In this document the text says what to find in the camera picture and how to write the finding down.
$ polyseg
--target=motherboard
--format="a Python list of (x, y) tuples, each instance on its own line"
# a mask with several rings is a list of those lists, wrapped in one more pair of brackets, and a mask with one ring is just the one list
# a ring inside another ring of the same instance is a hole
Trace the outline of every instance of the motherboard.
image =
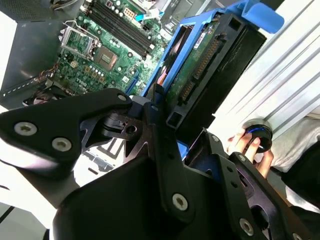
[(105, 88), (140, 95), (171, 38), (159, 19), (136, 20), (148, 11), (146, 4), (152, 5), (142, 3), (96, 0), (84, 5), (61, 31), (53, 80), (71, 95)]

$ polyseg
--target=hand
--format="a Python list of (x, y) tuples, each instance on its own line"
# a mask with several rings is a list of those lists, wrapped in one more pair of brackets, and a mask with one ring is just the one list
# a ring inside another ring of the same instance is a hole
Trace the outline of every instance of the hand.
[[(252, 138), (251, 133), (245, 134), (245, 132), (246, 130), (241, 128), (241, 130), (234, 137), (228, 140), (229, 146), (226, 149), (226, 152), (228, 154), (231, 154), (233, 152), (242, 153), (249, 159), (251, 163), (253, 163), (258, 147), (260, 145), (260, 139), (258, 137), (254, 139), (254, 141), (248, 147), (247, 151), (245, 151), (247, 144), (250, 142)], [(261, 175), (264, 178), (266, 178), (268, 175), (273, 159), (274, 155), (271, 152), (271, 150), (269, 150), (263, 154), (261, 162), (255, 165), (257, 170), (261, 173)]]

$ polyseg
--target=blue drive tray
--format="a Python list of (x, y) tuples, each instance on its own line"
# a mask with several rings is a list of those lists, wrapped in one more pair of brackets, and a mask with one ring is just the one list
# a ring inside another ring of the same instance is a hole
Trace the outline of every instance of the blue drive tray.
[[(177, 37), (181, 27), (193, 25), (193, 29), (190, 35), (188, 36), (185, 44), (183, 45), (179, 55), (177, 56), (174, 64), (172, 65), (169, 73), (167, 74), (163, 82), (162, 86), (164, 88), (165, 93), (169, 90), (180, 68), (182, 67), (190, 51), (193, 49), (194, 45), (196, 44), (204, 28), (204, 25), (210, 23), (212, 19), (215, 17), (216, 13), (222, 13), (222, 14), (233, 13), (238, 17), (242, 18), (243, 21), (254, 24), (257, 27), (271, 34), (275, 34), (277, 31), (279, 31), (285, 22), (282, 16), (277, 14), (270, 7), (256, 0), (241, 0), (225, 8), (216, 8), (211, 11), (204, 12), (200, 15), (183, 19), (180, 22), (178, 28), (176, 29), (170, 43), (168, 44), (168, 47), (164, 51), (162, 59), (159, 61), (157, 67), (155, 68), (154, 73), (151, 76), (141, 96), (145, 97), (147, 95), (148, 90), (151, 84), (153, 83), (158, 70), (163, 66), (164, 60), (167, 54), (170, 52), (170, 48), (174, 43), (175, 38)], [(182, 142), (178, 142), (178, 146), (181, 153), (181, 157), (183, 159), (187, 155), (189, 149)]]

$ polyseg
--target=green circuit board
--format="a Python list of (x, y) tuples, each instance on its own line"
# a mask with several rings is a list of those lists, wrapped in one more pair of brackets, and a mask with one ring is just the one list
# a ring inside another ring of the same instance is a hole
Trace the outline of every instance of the green circuit board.
[[(134, 14), (140, 14), (140, 11), (128, 1), (121, 1), (118, 9), (123, 11), (126, 8), (130, 8)], [(74, 95), (96, 92), (105, 88), (117, 88), (126, 93), (133, 83), (133, 89), (127, 94), (140, 95), (164, 54), (169, 41), (160, 36), (161, 26), (155, 20), (147, 20), (142, 23), (148, 23), (151, 26), (147, 32), (142, 27), (136, 26), (137, 23), (133, 24), (132, 20), (126, 16), (123, 16), (123, 19), (127, 21), (131, 28), (149, 37), (148, 39), (152, 41), (154, 48), (146, 59), (143, 59), (134, 50), (115, 38), (112, 33), (96, 24), (90, 16), (80, 12), (76, 19), (77, 25), (86, 26), (88, 32), (100, 39), (102, 46), (95, 50), (94, 56), (96, 57), (102, 51), (101, 59), (104, 59), (106, 63), (100, 64), (96, 60), (85, 59), (67, 49), (63, 49), (54, 80)], [(82, 53), (86, 50), (88, 38), (72, 33), (67, 45)], [(71, 62), (76, 63), (76, 67), (72, 66)]]
[(200, 57), (207, 49), (211, 39), (215, 36), (214, 33), (218, 27), (218, 24), (219, 23), (216, 21), (211, 22), (202, 31), (183, 67), (175, 77), (169, 91), (166, 94), (166, 101), (168, 103), (173, 102), (180, 94), (181, 90), (184, 89), (188, 79), (192, 76), (198, 62), (200, 61)]

